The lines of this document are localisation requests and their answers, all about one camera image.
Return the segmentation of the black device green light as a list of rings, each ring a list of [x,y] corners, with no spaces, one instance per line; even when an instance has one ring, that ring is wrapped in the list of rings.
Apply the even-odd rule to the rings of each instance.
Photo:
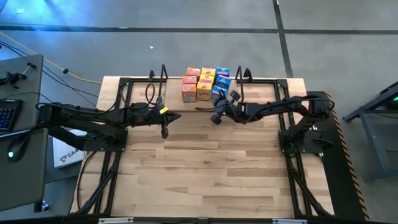
[[[398,94],[391,98],[385,106],[388,110],[398,110]]]

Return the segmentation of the dark blue metal stand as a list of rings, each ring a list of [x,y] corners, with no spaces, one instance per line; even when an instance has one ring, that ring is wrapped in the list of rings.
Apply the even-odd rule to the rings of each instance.
[[[376,168],[365,176],[367,181],[398,177],[398,110],[388,110],[385,106],[397,94],[398,81],[343,116],[346,123],[360,120],[366,135],[371,162]]]

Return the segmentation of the white printed cardboard box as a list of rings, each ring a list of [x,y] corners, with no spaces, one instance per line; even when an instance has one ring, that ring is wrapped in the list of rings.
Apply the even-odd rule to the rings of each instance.
[[[53,164],[54,168],[61,168],[69,166],[71,164],[81,162],[85,153],[72,146],[69,146],[65,142],[53,137]]]

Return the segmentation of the desk caster wheel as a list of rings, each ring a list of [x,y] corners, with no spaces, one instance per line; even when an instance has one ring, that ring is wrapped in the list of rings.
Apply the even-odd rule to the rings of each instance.
[[[34,213],[40,213],[47,211],[49,209],[49,204],[45,200],[34,203]]]

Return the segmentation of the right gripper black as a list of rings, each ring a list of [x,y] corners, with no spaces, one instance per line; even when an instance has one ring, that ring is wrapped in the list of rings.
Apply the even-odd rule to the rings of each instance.
[[[214,99],[213,106],[217,107],[219,103],[219,117],[227,116],[233,121],[245,121],[245,115],[238,106],[227,100],[227,91],[221,90],[221,95],[217,95]]]

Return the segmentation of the dark grey desk top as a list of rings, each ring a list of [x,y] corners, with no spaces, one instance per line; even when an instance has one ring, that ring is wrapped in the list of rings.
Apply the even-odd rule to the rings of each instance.
[[[32,131],[24,155],[13,162],[7,148],[17,137],[0,138],[0,211],[39,203],[44,197],[48,131]]]
[[[18,120],[13,130],[9,132],[0,132],[0,136],[27,131],[36,124],[38,114],[35,106],[40,98],[44,57],[42,55],[31,55],[0,60],[0,78],[5,78],[7,71],[11,73],[23,73],[27,68],[27,62],[33,63],[37,68],[27,72],[26,80],[17,81],[16,85],[19,89],[6,85],[0,86],[0,100],[10,99],[23,101],[21,112],[19,113]]]

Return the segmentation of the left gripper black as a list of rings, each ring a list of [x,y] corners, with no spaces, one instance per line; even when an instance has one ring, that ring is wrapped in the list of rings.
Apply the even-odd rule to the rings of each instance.
[[[147,103],[132,103],[126,108],[126,125],[127,126],[150,126],[155,124],[168,125],[179,118],[180,113],[173,111],[160,114],[164,105],[158,106],[157,103],[151,108]]]

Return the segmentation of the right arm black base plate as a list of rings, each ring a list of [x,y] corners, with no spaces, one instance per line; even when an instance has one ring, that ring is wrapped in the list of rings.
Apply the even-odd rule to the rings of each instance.
[[[289,135],[288,130],[278,132],[280,150],[285,154],[307,153],[318,154],[323,152],[320,139],[323,131],[309,129],[306,132],[299,132],[294,136]]]

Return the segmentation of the black mat hazard stripe edge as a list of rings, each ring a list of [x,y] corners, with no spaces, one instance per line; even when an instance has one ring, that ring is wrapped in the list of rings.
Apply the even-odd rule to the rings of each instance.
[[[322,162],[334,214],[339,218],[368,221],[363,193],[335,109],[316,127],[323,131],[323,139],[333,143],[333,147],[325,151]]]

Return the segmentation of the black metal shelf bracket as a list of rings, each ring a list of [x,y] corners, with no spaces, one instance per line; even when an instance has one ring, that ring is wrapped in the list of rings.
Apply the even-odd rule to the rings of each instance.
[[[161,66],[161,72],[160,72],[160,81],[159,81],[159,91],[158,91],[158,97],[157,97],[157,105],[163,105],[163,99],[162,99],[162,84],[164,81],[168,79],[168,74],[165,68],[165,65],[162,64]]]
[[[239,84],[240,86],[240,90],[241,90],[241,102],[244,101],[244,88],[243,88],[243,74],[242,74],[242,67],[239,65],[237,72],[236,72],[236,82]]]

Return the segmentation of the black computer mouse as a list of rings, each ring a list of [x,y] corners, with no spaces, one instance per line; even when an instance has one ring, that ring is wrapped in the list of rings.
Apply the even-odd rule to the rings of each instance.
[[[18,162],[22,159],[27,143],[29,141],[28,134],[21,134],[15,137],[7,148],[7,159],[10,162]]]

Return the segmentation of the black backlit keyboard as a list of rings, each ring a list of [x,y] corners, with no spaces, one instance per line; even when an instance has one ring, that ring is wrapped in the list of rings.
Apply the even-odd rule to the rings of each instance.
[[[0,132],[12,131],[22,109],[22,100],[0,100]]]

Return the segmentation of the white metal table bracket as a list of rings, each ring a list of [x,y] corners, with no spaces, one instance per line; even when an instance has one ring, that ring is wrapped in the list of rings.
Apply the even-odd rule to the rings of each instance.
[[[272,224],[308,224],[306,220],[274,218]]]
[[[98,224],[132,224],[133,217],[100,218]]]

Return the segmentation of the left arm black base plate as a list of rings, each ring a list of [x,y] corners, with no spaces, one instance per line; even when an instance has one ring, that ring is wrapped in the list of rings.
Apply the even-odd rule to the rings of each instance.
[[[84,137],[82,151],[123,152],[126,149],[127,134],[126,128],[116,129],[114,137],[89,133]]]

